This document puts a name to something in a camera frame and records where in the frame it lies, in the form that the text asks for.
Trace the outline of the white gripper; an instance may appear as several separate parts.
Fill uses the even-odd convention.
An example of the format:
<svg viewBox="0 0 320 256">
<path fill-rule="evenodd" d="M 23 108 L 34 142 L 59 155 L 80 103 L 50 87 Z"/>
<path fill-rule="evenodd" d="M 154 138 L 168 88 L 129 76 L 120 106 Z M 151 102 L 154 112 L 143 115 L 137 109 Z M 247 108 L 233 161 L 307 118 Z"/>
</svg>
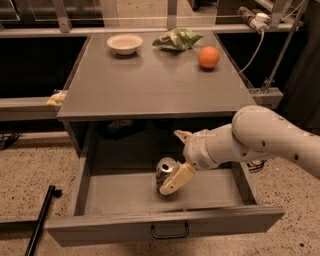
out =
<svg viewBox="0 0 320 256">
<path fill-rule="evenodd" d="M 219 166 L 210 156 L 213 150 L 207 149 L 208 145 L 213 145 L 207 141 L 211 137 L 216 137 L 216 132 L 208 129 L 195 133 L 175 130 L 174 135 L 184 144 L 183 156 L 189 164 L 177 162 L 174 165 L 173 170 L 159 188 L 159 192 L 164 196 L 171 195 L 186 185 L 195 176 L 196 170 L 211 170 Z"/>
</svg>

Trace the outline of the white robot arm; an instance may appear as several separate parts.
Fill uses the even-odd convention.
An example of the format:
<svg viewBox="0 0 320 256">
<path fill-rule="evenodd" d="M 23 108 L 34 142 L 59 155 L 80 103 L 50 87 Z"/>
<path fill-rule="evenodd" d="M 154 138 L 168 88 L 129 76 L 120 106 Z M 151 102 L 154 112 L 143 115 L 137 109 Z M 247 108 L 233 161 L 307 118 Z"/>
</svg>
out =
<svg viewBox="0 0 320 256">
<path fill-rule="evenodd" d="M 179 190 L 200 170 L 277 156 L 320 178 L 320 137 L 263 106 L 243 107 L 230 124 L 212 130 L 174 134 L 184 143 L 185 161 L 169 161 L 169 175 L 159 187 L 163 195 Z"/>
</svg>

